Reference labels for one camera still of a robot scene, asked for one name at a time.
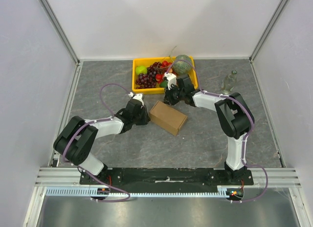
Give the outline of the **brown cardboard box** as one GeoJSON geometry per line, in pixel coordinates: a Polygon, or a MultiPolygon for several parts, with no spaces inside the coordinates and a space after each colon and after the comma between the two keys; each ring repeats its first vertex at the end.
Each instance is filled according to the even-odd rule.
{"type": "Polygon", "coordinates": [[[169,105],[157,101],[149,112],[151,121],[176,136],[187,121],[187,116],[169,105]]]}

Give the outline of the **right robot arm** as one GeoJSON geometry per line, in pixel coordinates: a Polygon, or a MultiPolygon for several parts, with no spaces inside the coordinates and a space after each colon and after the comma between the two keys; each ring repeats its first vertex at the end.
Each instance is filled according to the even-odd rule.
{"type": "Polygon", "coordinates": [[[227,158],[224,179],[228,184],[239,182],[247,170],[246,143],[254,127],[254,117],[239,93],[223,95],[196,89],[189,75],[177,77],[165,73],[167,81],[163,102],[175,105],[180,101],[197,108],[217,113],[222,131],[227,135],[227,158]]]}

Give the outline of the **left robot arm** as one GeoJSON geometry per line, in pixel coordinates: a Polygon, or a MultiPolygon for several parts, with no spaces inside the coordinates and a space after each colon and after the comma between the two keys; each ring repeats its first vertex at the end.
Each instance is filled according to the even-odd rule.
{"type": "Polygon", "coordinates": [[[132,98],[125,108],[113,117],[84,120],[74,116],[57,136],[53,149],[72,164],[90,173],[96,184],[107,180],[107,166],[97,159],[91,148],[96,139],[129,131],[133,125],[147,125],[150,121],[143,101],[132,98]]]}

